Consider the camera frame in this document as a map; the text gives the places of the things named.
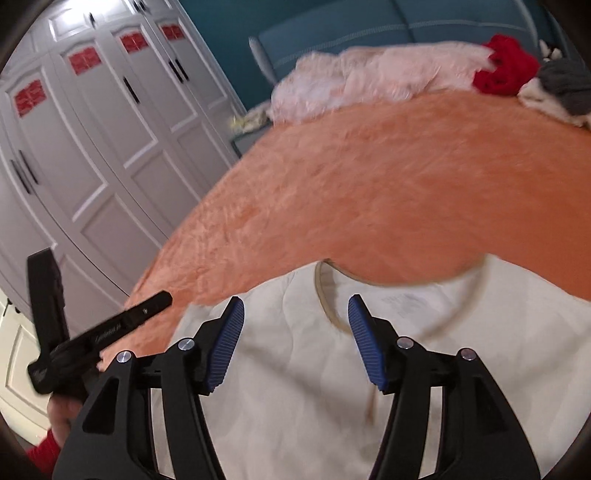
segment bed headboard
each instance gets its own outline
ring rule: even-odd
[[[542,9],[535,1],[528,3]],[[276,83],[313,50],[339,53],[351,46],[445,40],[484,43],[496,33],[515,37],[539,56],[536,24],[522,0],[337,0],[251,37],[250,45],[265,77]]]

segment orange blanket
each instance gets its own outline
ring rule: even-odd
[[[160,352],[213,304],[331,258],[368,281],[456,275],[490,252],[591,300],[591,133],[514,98],[428,94],[273,128],[170,238],[128,304],[174,304],[105,352]]]

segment red clothing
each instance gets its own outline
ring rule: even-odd
[[[494,52],[489,56],[496,70],[480,70],[472,84],[482,93],[514,96],[538,73],[538,60],[521,49],[519,42],[506,35],[495,35],[484,44]]]
[[[57,444],[51,430],[47,432],[47,437],[36,447],[33,447],[27,452],[29,460],[49,478],[53,474],[53,469],[56,466],[57,457],[60,454],[60,447]]]

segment red sleeve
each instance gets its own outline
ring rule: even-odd
[[[36,447],[33,447],[27,452],[29,460],[49,478],[56,466],[57,457],[60,454],[60,447],[56,443],[51,430],[47,432],[47,437]]]

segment bed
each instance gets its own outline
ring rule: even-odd
[[[540,38],[569,51],[553,19],[521,0],[341,0],[251,45],[276,82],[312,50],[482,43],[495,33],[538,57]],[[591,300],[589,151],[587,131],[515,98],[466,92],[273,127],[187,217],[128,301],[164,289],[173,306],[105,351],[105,363],[123,349],[163,351],[190,303],[215,304],[323,258],[394,284],[451,277],[488,252]]]

